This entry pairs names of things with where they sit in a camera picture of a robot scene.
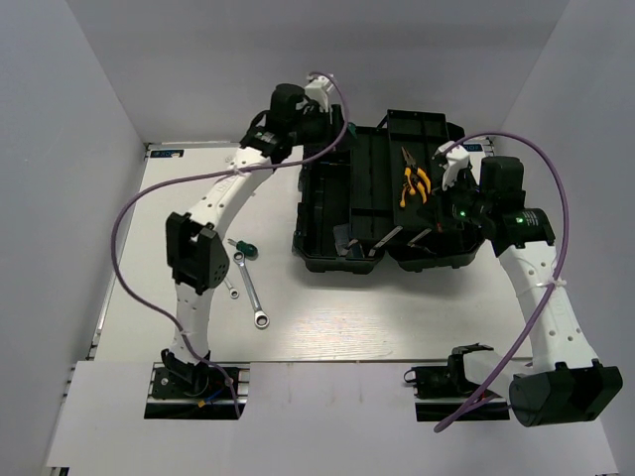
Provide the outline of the yellow needle-nose pliers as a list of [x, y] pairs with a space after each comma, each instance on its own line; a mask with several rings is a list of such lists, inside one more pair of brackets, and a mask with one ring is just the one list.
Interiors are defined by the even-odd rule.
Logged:
[[430, 179], [427, 173], [418, 166], [418, 163], [416, 162], [414, 157], [405, 147], [401, 147], [401, 153], [405, 162], [404, 181], [405, 178], [409, 178], [411, 176], [421, 176], [425, 179]]
[[401, 197], [399, 200], [399, 206], [404, 209], [407, 205], [407, 198], [409, 196], [418, 195], [422, 204], [426, 204], [429, 201], [429, 194], [432, 190], [432, 183], [428, 178], [421, 176], [411, 176], [405, 178], [403, 183]]

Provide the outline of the black plastic toolbox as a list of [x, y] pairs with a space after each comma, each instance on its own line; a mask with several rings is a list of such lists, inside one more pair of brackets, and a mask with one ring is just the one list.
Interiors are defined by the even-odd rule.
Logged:
[[[469, 265], [484, 242], [478, 228], [437, 229], [443, 169], [432, 164], [439, 146], [465, 134], [442, 113], [390, 109], [376, 127], [357, 126], [335, 152], [301, 168], [292, 250], [313, 273], [369, 274], [386, 255], [400, 268]], [[429, 201], [409, 196], [399, 206], [405, 147], [432, 181]]]

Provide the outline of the green orange stubby screwdriver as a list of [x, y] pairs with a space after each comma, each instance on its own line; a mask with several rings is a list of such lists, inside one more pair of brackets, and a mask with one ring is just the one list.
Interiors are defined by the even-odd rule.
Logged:
[[346, 137], [347, 137], [348, 141], [356, 141], [357, 140], [356, 125], [353, 122], [348, 122], [347, 123]]

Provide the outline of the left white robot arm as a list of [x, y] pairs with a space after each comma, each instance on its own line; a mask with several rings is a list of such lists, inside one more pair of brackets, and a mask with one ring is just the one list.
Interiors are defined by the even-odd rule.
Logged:
[[268, 109], [249, 125], [230, 157], [230, 173], [187, 213], [172, 213], [166, 221], [167, 261], [177, 292], [173, 342], [162, 362], [187, 395], [203, 393], [209, 371], [201, 363], [210, 355], [208, 323], [214, 290], [228, 273], [223, 239], [229, 225], [257, 187], [297, 146], [329, 145], [343, 137], [345, 125], [329, 106], [331, 79], [312, 74], [305, 86], [282, 83], [272, 93]]

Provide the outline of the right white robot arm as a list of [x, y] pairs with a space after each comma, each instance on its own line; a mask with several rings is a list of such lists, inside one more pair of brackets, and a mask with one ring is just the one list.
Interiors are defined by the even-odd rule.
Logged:
[[451, 218], [480, 227], [491, 242], [525, 326], [503, 356], [481, 344], [452, 350], [449, 386], [470, 396], [434, 431], [444, 431], [491, 396], [505, 399], [524, 426], [592, 421], [621, 390], [623, 380], [616, 367], [600, 363], [584, 337], [561, 278], [570, 227], [563, 226], [557, 245], [547, 214], [526, 207], [519, 159], [483, 159], [475, 189], [458, 184], [467, 166], [466, 155], [447, 157], [442, 197]]

